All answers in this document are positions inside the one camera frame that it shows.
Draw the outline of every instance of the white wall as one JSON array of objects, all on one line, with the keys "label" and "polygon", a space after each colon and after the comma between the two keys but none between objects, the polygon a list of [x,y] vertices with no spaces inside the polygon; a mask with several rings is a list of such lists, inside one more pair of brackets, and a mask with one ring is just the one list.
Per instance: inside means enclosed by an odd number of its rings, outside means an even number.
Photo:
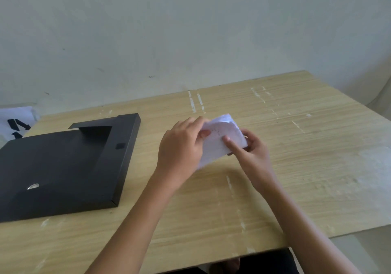
[{"label": "white wall", "polygon": [[368,103],[391,0],[0,0],[0,104],[41,114],[306,69]]}]

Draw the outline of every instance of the right hand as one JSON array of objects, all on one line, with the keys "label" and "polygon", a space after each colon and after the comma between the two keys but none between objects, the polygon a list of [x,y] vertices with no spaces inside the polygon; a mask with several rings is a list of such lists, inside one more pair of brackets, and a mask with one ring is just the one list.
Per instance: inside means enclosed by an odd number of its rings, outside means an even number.
[{"label": "right hand", "polygon": [[241,129],[247,140],[246,148],[239,147],[228,136],[222,138],[224,144],[232,151],[241,165],[243,171],[250,179],[253,187],[263,194],[268,189],[278,184],[270,161],[269,151],[253,132]]}]

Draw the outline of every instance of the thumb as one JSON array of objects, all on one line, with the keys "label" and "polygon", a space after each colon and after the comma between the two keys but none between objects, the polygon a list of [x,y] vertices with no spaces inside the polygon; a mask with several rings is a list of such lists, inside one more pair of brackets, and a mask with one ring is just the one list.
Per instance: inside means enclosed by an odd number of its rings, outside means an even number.
[{"label": "thumb", "polygon": [[227,135],[223,136],[222,140],[223,140],[225,146],[227,146],[228,149],[230,151],[232,151],[232,153],[236,157],[241,156],[241,155],[243,155],[244,152],[246,152],[244,149],[239,147],[235,142],[233,142]]}]

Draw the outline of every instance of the white paper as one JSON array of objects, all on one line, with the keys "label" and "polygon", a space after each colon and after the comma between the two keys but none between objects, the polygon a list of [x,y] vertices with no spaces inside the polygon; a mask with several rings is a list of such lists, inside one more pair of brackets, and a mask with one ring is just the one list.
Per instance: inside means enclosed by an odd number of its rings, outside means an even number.
[{"label": "white paper", "polygon": [[198,169],[231,152],[222,141],[224,135],[227,135],[242,148],[247,146],[246,138],[244,138],[239,127],[229,114],[224,114],[210,122],[204,123],[201,130],[203,129],[208,129],[211,133],[204,139],[203,153]]},{"label": "white paper", "polygon": [[[8,120],[17,120],[24,125],[17,124],[14,129],[11,128]],[[28,129],[37,122],[37,117],[31,106],[0,109],[0,135],[3,135],[7,141],[15,139],[13,133],[24,136]]]}]

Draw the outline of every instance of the wood grain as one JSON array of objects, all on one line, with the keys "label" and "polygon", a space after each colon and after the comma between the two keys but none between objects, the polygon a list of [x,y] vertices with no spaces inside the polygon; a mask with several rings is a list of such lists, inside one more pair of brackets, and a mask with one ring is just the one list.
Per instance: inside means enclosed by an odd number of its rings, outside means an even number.
[{"label": "wood grain", "polygon": [[[391,223],[391,122],[293,72],[42,117],[29,132],[138,112],[141,126],[120,206],[1,223],[2,273],[83,273],[125,218],[156,165],[163,133],[178,120],[230,113],[271,152],[287,192],[329,236]],[[198,100],[202,98],[204,110]],[[286,245],[266,202],[234,157],[196,172],[153,235],[141,273],[157,273]]]}]

